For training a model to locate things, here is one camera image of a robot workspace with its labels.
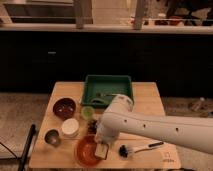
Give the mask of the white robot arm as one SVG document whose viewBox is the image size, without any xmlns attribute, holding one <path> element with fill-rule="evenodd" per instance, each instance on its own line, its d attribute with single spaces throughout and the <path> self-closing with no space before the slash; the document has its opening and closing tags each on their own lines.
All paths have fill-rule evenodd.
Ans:
<svg viewBox="0 0 213 171">
<path fill-rule="evenodd" d="M 213 154 L 213 118 L 145 115 L 132 109 L 133 101 L 117 94 L 98 121 L 96 141 L 112 143 L 127 133 Z"/>
</svg>

